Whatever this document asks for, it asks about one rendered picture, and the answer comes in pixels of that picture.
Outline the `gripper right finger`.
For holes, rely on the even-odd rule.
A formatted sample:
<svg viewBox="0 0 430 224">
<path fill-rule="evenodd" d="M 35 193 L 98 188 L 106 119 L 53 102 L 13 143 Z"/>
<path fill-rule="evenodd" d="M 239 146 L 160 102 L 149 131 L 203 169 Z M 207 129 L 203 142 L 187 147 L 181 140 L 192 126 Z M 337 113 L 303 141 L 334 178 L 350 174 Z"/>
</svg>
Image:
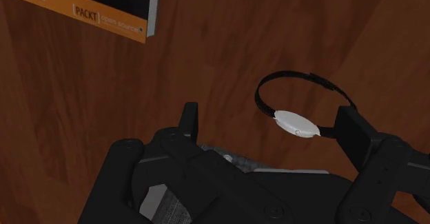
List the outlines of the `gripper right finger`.
<svg viewBox="0 0 430 224">
<path fill-rule="evenodd" d="M 336 224 L 418 224 L 392 207 L 397 192 L 411 194 L 430 214 L 430 154 L 378 132 L 351 106 L 338 108 L 334 134 L 358 171 L 336 210 Z"/>
</svg>

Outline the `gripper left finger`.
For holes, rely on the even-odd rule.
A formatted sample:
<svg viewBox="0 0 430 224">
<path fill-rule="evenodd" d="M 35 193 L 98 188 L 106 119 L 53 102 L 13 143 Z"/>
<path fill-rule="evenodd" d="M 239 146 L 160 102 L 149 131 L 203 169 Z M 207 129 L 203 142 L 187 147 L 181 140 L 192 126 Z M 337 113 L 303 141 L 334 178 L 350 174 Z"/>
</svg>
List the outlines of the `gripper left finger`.
<svg viewBox="0 0 430 224">
<path fill-rule="evenodd" d="M 190 224 L 292 224 L 289 206 L 213 150 L 196 144 L 198 105 L 186 103 L 176 127 L 114 142 L 77 224 L 153 224 L 139 208 L 150 187 L 164 184 Z"/>
</svg>

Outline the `black and orange book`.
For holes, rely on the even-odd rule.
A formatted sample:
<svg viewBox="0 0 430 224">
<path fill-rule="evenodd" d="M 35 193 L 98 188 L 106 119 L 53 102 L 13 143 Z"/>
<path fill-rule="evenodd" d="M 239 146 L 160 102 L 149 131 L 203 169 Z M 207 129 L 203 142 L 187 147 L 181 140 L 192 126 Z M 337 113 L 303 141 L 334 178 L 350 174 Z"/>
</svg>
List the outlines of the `black and orange book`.
<svg viewBox="0 0 430 224">
<path fill-rule="evenodd" d="M 145 43 L 155 35 L 159 0 L 24 0 Z"/>
</svg>

